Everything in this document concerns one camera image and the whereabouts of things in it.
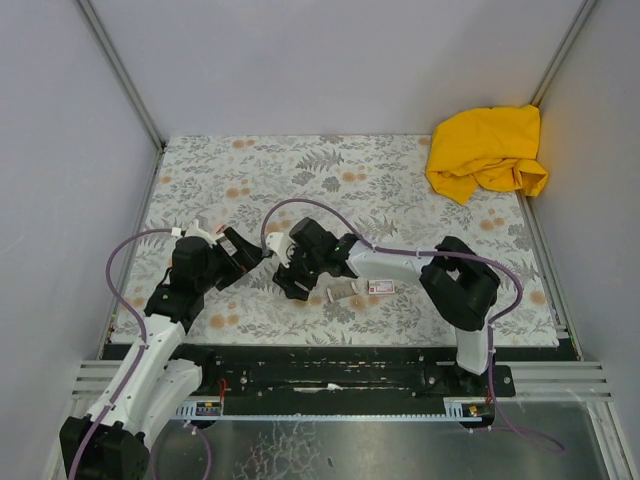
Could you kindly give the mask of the yellow cloth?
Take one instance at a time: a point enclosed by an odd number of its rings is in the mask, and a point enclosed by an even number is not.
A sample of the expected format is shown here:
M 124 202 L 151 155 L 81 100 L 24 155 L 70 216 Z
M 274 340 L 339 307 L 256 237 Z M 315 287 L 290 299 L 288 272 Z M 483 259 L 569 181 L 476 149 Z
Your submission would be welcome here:
M 537 160 L 540 132 L 540 111 L 532 105 L 460 112 L 435 128 L 426 178 L 460 205 L 477 188 L 536 197 L 549 179 Z

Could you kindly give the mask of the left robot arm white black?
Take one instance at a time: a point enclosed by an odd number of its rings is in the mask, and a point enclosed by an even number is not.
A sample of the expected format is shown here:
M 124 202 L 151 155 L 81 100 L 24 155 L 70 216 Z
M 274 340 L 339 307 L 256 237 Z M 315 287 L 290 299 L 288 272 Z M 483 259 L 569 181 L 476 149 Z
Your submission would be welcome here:
M 203 380 L 200 360 L 175 352 L 203 310 L 211 289 L 232 285 L 263 259 L 260 247 L 233 228 L 214 234 L 192 222 L 173 227 L 171 265 L 142 313 L 139 335 L 112 380 L 81 417 L 70 416 L 60 433 L 70 479 L 141 479 L 154 444 L 177 408 Z

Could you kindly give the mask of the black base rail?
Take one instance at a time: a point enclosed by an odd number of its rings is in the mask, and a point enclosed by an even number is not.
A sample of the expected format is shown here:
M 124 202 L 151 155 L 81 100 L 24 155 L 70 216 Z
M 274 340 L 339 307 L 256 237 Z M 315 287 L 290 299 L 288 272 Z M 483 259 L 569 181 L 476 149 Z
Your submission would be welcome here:
M 450 347 L 286 347 L 182 344 L 170 356 L 194 362 L 194 394 L 222 398 L 227 416 L 438 414 L 447 398 L 512 398 L 507 366 L 473 374 Z

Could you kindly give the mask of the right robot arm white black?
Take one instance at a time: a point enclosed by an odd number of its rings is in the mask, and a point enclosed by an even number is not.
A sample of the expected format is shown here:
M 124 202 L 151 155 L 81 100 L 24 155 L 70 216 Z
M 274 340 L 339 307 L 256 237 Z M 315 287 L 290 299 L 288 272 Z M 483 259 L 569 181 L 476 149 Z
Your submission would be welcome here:
M 460 239 L 447 236 L 434 252 L 421 253 L 375 246 L 354 233 L 338 238 L 305 218 L 286 234 L 268 234 L 264 247 L 279 260 L 273 281 L 288 299 L 306 301 L 322 274 L 422 287 L 455 329 L 458 366 L 475 375 L 487 370 L 486 316 L 496 303 L 500 279 Z

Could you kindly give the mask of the floral patterned mat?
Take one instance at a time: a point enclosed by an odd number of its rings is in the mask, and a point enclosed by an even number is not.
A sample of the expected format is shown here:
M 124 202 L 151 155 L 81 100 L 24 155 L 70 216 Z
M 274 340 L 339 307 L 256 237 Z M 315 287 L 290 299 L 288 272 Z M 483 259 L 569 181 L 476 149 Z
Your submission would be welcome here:
M 437 194 L 425 165 L 431 140 L 420 135 L 181 136 L 171 139 L 156 176 L 125 291 L 109 338 L 129 343 L 142 310 L 170 264 L 173 226 L 199 221 L 230 226 L 251 242 L 287 232 L 310 217 L 342 235 L 358 230 L 393 248 L 430 250 L 444 237 L 463 240 L 499 261 L 501 285 L 494 341 L 503 347 L 555 347 L 528 226 L 513 193 L 477 190 L 465 204 Z M 372 296 L 365 280 L 354 296 L 330 301 L 338 285 L 322 276 L 305 301 L 289 300 L 273 282 L 269 259 L 238 283 L 211 291 L 187 339 L 206 344 L 451 346 L 453 328 L 417 286 L 397 283 Z

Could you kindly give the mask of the staple box tray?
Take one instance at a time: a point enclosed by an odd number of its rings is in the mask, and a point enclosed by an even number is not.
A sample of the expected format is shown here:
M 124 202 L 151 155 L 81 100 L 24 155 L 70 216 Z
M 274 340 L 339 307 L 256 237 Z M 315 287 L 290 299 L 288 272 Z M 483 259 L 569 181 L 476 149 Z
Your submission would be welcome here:
M 327 299 L 330 303 L 358 294 L 357 284 L 353 281 L 341 282 L 326 288 Z

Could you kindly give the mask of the red staple box sleeve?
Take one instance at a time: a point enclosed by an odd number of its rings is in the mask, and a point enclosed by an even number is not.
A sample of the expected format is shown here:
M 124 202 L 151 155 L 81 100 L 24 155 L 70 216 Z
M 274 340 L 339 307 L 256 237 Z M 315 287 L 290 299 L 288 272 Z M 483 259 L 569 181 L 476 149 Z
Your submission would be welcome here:
M 369 280 L 368 293 L 370 295 L 391 295 L 395 293 L 393 280 Z

